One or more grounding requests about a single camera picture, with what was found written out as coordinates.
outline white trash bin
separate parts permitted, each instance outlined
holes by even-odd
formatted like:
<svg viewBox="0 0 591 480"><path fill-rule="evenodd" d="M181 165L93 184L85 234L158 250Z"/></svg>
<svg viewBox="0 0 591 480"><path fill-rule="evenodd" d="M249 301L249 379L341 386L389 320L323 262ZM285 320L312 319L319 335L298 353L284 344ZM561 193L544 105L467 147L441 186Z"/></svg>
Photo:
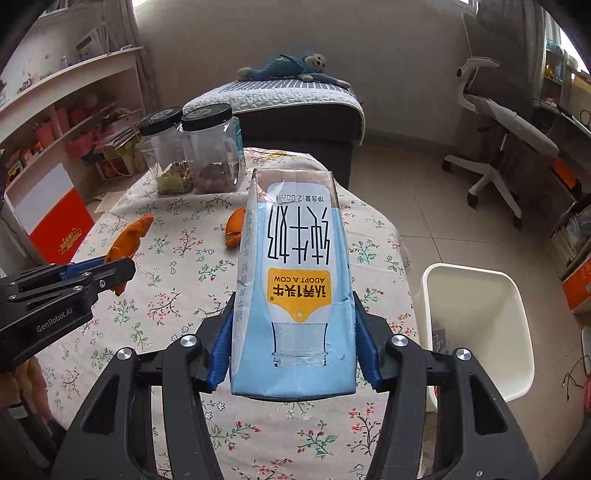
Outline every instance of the white trash bin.
<svg viewBox="0 0 591 480"><path fill-rule="evenodd" d="M444 263L428 267L414 297L421 347L433 350L432 331L445 329L448 353L468 348L505 401L527 393L534 353L521 295L506 274ZM433 387L427 410L437 411Z"/></svg>

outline stuffed animal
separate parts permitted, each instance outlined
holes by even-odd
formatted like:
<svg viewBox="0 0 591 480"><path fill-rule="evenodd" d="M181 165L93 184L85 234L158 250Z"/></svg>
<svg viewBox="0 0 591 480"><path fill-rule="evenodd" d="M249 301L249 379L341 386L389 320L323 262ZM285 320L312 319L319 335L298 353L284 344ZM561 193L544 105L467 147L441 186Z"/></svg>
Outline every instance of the stuffed animal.
<svg viewBox="0 0 591 480"><path fill-rule="evenodd" d="M304 53L303 57L291 57L289 55L278 55L270 60L262 70L255 70L244 67L238 70L238 80L269 80L293 77L302 82L331 83L342 88L349 88L351 85L343 80L338 80L322 73L324 70L324 57L311 50Z"/></svg>

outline box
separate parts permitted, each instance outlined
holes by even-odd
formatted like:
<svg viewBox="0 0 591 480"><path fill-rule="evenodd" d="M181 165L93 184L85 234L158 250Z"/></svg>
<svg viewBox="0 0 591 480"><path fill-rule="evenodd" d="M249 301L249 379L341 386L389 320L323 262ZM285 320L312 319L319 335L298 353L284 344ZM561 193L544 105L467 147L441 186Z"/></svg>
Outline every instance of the box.
<svg viewBox="0 0 591 480"><path fill-rule="evenodd" d="M355 392L355 309L332 173L257 168L238 261L232 393Z"/></svg>
<svg viewBox="0 0 591 480"><path fill-rule="evenodd" d="M591 312L591 255L562 282L562 288L571 312Z"/></svg>

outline clear plastic jar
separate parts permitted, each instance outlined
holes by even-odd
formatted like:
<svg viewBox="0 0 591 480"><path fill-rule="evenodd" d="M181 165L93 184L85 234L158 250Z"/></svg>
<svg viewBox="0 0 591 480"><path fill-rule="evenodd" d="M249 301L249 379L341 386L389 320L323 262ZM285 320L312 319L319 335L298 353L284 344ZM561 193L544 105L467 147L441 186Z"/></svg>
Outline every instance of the clear plastic jar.
<svg viewBox="0 0 591 480"><path fill-rule="evenodd" d="M170 107L145 117L138 125L140 150L161 194L193 190L193 176L184 158L180 126L183 110Z"/></svg>
<svg viewBox="0 0 591 480"><path fill-rule="evenodd" d="M197 194L235 192L246 169L240 120L227 103L183 116L183 150Z"/></svg>

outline black jar lid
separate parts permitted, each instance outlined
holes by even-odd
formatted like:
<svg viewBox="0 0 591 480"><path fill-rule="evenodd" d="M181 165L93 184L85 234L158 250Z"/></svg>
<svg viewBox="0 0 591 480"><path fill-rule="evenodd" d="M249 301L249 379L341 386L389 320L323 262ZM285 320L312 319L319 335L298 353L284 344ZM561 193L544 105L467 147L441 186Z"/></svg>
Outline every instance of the black jar lid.
<svg viewBox="0 0 591 480"><path fill-rule="evenodd" d="M181 121L183 131L196 132L221 125L230 120L232 116L232 105L229 103L215 103L191 110L186 115L183 115Z"/></svg>
<svg viewBox="0 0 591 480"><path fill-rule="evenodd" d="M151 113L144 117L139 123L139 133L141 133L144 137L159 134L160 132L164 132L164 130L174 127L181 121L182 116L183 109L178 106L172 106L165 108L164 110Z"/></svg>

